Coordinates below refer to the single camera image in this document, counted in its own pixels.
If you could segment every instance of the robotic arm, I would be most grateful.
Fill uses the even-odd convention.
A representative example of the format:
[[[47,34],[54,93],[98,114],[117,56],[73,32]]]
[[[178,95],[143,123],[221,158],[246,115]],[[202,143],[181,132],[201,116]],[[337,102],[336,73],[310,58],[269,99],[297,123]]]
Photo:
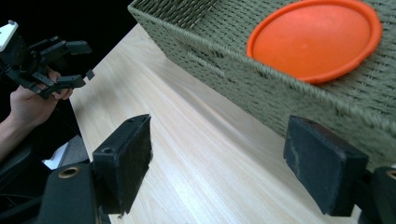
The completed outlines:
[[[46,70],[50,63],[64,67],[63,56],[67,53],[72,55],[91,53],[92,50],[87,42],[66,42],[55,36],[28,47],[16,32],[17,28],[18,24],[15,21],[9,21],[7,25],[0,27],[0,76],[7,75],[44,99],[55,91],[60,92],[61,89],[74,89],[85,85],[80,75],[59,77],[53,82],[46,76]],[[89,79],[93,77],[92,70],[87,73],[87,77]],[[44,83],[46,87],[38,88],[37,82]]]

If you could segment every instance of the wooden table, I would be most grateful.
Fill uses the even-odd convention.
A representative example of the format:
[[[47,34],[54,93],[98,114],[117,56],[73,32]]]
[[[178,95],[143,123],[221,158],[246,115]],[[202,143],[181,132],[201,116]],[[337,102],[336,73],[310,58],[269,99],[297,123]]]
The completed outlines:
[[[165,58],[140,25],[71,97],[92,152],[126,119],[151,115],[153,160],[112,223],[357,223],[323,216],[285,163],[284,139]]]

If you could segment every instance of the orange plate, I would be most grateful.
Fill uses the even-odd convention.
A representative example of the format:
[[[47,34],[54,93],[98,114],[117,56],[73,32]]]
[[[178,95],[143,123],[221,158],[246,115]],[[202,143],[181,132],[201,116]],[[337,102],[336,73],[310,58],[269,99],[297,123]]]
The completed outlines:
[[[382,25],[358,0],[305,0],[277,10],[247,42],[247,56],[317,84],[340,77],[378,46]]]

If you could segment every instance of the human hand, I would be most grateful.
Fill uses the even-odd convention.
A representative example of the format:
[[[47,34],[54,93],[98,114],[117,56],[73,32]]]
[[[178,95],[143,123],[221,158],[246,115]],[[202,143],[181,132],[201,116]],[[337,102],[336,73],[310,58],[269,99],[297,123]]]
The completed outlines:
[[[52,69],[47,69],[49,78],[56,82],[61,75]],[[44,84],[37,84],[44,89]],[[66,100],[73,93],[73,90],[62,90],[61,93],[53,93],[49,99],[45,100],[36,93],[19,86],[10,95],[11,113],[10,116],[14,124],[18,127],[33,129],[44,123],[51,115],[58,100]]]

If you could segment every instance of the woven basket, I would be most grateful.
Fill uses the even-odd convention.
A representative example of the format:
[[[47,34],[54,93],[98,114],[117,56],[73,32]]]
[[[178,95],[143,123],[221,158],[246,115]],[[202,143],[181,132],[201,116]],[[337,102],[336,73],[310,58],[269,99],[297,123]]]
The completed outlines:
[[[365,1],[383,24],[379,47],[354,71],[317,86],[246,56],[256,25],[291,2],[135,0],[128,10],[167,58],[280,135],[297,115],[367,153],[371,170],[396,163],[396,1]]]

